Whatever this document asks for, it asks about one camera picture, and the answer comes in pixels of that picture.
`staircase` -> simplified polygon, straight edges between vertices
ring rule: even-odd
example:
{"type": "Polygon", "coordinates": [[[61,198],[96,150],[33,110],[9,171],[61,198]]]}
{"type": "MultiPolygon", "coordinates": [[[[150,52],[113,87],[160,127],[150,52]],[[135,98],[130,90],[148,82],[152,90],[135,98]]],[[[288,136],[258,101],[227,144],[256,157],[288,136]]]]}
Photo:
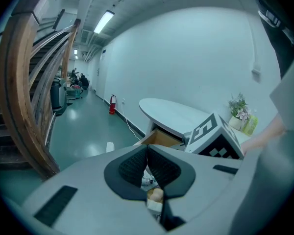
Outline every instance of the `staircase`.
{"type": "MultiPolygon", "coordinates": [[[[54,47],[64,36],[68,33],[64,32],[51,40],[48,44],[42,47],[31,59],[29,64],[29,75],[38,64],[38,62],[44,57],[44,55],[54,47]]],[[[60,46],[56,49],[56,51],[51,54],[50,58],[45,62],[42,69],[39,71],[36,79],[32,87],[30,88],[29,95],[32,100],[37,85],[40,81],[40,78],[44,74],[46,67],[55,56],[57,51],[64,45],[65,40],[60,46]]],[[[4,124],[4,120],[2,117],[2,113],[0,111],[0,169],[28,169],[31,168],[28,161],[23,157],[23,155],[19,152],[17,146],[14,144],[7,127],[4,124]]]]}
{"type": "MultiPolygon", "coordinates": [[[[0,169],[34,168],[42,178],[59,170],[45,144],[52,121],[49,91],[61,61],[61,77],[67,79],[68,60],[80,22],[76,20],[34,43],[40,31],[40,10],[47,2],[20,0],[0,44],[0,169]]],[[[63,13],[54,25],[50,24],[53,29],[63,13]]],[[[48,23],[42,25],[42,30],[48,28],[48,23]]]]}

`red fire extinguisher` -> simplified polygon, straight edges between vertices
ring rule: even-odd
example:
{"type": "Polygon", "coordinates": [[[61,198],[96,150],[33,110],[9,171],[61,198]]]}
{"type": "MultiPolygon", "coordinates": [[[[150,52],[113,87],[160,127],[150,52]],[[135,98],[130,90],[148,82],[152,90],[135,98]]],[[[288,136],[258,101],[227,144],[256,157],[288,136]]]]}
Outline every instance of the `red fire extinguisher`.
{"type": "Polygon", "coordinates": [[[110,98],[110,107],[109,107],[109,114],[113,115],[115,112],[117,98],[116,96],[112,95],[110,98]]]}

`green floor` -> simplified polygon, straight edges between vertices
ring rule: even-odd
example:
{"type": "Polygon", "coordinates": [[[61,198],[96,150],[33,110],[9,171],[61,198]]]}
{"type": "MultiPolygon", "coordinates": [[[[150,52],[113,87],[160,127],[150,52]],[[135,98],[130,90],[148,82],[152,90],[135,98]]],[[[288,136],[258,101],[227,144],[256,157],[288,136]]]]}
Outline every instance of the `green floor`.
{"type": "MultiPolygon", "coordinates": [[[[54,124],[50,153],[60,170],[81,159],[105,153],[107,142],[113,142],[115,148],[120,149],[138,141],[125,122],[117,115],[109,115],[108,106],[95,92],[85,91],[82,96],[71,101],[73,105],[57,117],[54,124]]],[[[34,170],[0,171],[0,191],[18,204],[41,183],[34,170]]]]}

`potted plant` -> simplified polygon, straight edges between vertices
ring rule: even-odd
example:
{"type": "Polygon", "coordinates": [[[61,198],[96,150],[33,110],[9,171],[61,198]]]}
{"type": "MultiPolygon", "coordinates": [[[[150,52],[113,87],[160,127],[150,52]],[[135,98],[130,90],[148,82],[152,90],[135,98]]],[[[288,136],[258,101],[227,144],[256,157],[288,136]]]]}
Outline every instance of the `potted plant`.
{"type": "Polygon", "coordinates": [[[239,93],[237,98],[232,96],[232,99],[229,101],[229,107],[232,115],[229,125],[240,130],[245,121],[250,117],[250,109],[247,107],[243,94],[239,93]]]}

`white oval table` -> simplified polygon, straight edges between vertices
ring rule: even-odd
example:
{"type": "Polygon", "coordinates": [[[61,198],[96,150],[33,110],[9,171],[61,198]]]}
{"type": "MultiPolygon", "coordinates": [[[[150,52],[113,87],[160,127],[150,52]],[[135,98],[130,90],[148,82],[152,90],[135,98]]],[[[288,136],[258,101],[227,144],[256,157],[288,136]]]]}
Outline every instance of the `white oval table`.
{"type": "MultiPolygon", "coordinates": [[[[192,107],[158,98],[144,98],[140,100],[139,107],[150,119],[146,132],[148,135],[156,126],[160,126],[173,135],[181,138],[186,132],[193,131],[210,115],[209,113],[192,107]]],[[[250,137],[232,128],[239,143],[250,137]]]]}

